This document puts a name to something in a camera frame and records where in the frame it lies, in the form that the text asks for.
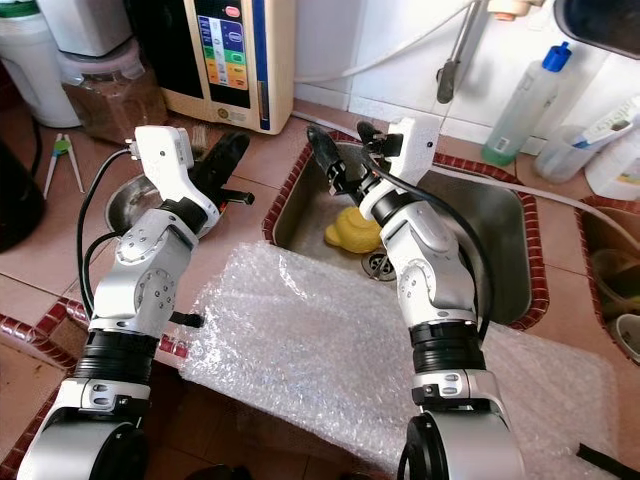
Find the jar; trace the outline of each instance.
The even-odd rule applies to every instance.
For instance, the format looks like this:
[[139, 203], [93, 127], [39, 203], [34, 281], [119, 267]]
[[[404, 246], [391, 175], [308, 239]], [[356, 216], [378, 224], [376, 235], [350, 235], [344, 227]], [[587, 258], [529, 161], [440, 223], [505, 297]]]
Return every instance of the jar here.
[[131, 39], [104, 57], [58, 52], [64, 91], [88, 135], [115, 143], [140, 125], [160, 125], [167, 110], [153, 70]]

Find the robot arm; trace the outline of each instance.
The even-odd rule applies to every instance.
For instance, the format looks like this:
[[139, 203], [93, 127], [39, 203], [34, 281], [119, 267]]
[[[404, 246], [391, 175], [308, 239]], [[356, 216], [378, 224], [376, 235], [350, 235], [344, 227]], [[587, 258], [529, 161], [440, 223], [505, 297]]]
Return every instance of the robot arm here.
[[[358, 125], [364, 155], [395, 157], [390, 173], [415, 184], [431, 165], [438, 128], [403, 119], [389, 134]], [[495, 376], [486, 370], [474, 311], [473, 278], [458, 242], [429, 203], [366, 168], [345, 182], [346, 167], [330, 137], [310, 127], [316, 162], [334, 193], [347, 193], [380, 236], [397, 273], [398, 302], [413, 347], [412, 398], [421, 414], [409, 422], [398, 469], [403, 479], [524, 479], [520, 451], [510, 432]]]
[[[143, 478], [148, 452], [140, 423], [149, 406], [156, 347], [174, 314], [178, 281], [198, 237], [216, 224], [226, 204], [221, 189], [208, 192], [211, 198], [194, 182], [203, 190], [226, 183], [248, 137], [223, 137], [207, 160], [213, 163], [201, 165], [202, 176], [194, 181], [184, 129], [138, 127], [130, 143], [132, 157], [142, 161], [164, 202], [122, 236], [114, 266], [96, 290], [84, 355], [73, 377], [62, 382], [19, 480]], [[253, 200], [250, 194], [241, 198]]]

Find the bubble wrap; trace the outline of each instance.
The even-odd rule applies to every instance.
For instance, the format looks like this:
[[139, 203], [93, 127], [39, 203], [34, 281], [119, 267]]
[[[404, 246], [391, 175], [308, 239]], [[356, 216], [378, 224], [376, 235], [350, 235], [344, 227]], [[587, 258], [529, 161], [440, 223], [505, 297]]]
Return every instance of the bubble wrap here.
[[[195, 310], [206, 323], [193, 334], [184, 378], [395, 472], [418, 409], [409, 335], [391, 289], [277, 247], [241, 245]], [[610, 366], [499, 325], [483, 350], [528, 477], [610, 478], [574, 457], [579, 442], [617, 452]]]

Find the black pot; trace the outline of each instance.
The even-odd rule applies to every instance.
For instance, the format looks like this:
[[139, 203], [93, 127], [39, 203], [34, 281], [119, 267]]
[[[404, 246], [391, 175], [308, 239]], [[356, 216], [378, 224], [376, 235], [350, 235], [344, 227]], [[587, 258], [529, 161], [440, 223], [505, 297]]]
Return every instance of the black pot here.
[[24, 240], [44, 213], [44, 198], [26, 168], [0, 141], [0, 252]]

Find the blue bottle cap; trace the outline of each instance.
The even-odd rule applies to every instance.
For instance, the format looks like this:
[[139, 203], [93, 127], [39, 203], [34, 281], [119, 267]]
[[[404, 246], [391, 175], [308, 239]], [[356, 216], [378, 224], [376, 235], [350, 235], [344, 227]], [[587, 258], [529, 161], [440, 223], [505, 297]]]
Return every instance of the blue bottle cap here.
[[555, 45], [549, 49], [549, 53], [542, 61], [542, 68], [549, 70], [550, 72], [559, 72], [567, 63], [571, 56], [571, 50], [567, 47], [569, 42], [562, 42], [562, 45]]

